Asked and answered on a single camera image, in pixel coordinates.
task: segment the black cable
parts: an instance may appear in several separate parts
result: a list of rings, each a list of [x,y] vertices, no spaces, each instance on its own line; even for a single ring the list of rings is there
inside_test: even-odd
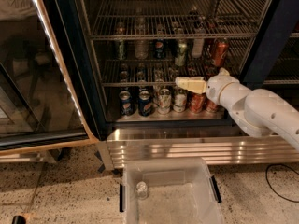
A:
[[[297,175],[299,175],[298,172],[296,172],[294,169],[292,169],[291,167],[289,167],[289,166],[287,166],[287,165],[285,165],[285,164],[270,164],[269,166],[267,166],[267,169],[265,170],[265,180],[267,181],[267,183],[268,183],[270,189],[273,190],[274,193],[276,193],[276,195],[279,196],[279,197],[282,198],[282,199],[285,199],[285,200],[287,200],[287,201],[289,201],[289,202],[293,202],[293,203],[299,203],[299,201],[296,201],[296,200],[292,200],[292,199],[283,197],[282,195],[278,194],[278,193],[272,188],[272,186],[271,186],[271,184],[270,184],[270,182],[269,182],[269,180],[268,180],[268,171],[269,171],[269,169],[270,169],[271,167],[275,167],[275,166],[283,166],[283,167],[285,167],[285,168],[288,168],[288,169],[292,170],[292,171],[295,172]]]

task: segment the white robotic arm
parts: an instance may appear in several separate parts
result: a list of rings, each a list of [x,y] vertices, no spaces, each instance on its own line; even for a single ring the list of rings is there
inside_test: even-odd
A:
[[[191,79],[178,77],[176,83],[183,89],[194,91]],[[224,69],[207,84],[197,80],[196,85],[200,87],[199,91],[206,88],[207,98],[227,109],[248,135],[262,137],[275,132],[299,151],[299,113],[278,95],[264,89],[252,91]]]

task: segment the concrete floor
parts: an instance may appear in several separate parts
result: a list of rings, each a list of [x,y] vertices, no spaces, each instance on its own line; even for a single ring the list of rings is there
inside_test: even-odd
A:
[[[0,164],[0,223],[15,215],[26,223],[122,223],[121,177],[97,170],[95,146],[76,147],[57,164]],[[299,164],[288,164],[299,170]],[[209,166],[220,188],[226,223],[298,223],[299,203],[278,197],[265,180],[267,165]],[[269,180],[283,196],[299,200],[299,176],[271,169]]]

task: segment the plastic bin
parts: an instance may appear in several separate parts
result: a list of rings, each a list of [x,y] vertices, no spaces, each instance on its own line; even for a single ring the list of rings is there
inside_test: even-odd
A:
[[[201,158],[129,162],[123,185],[124,223],[224,223],[210,172]]]

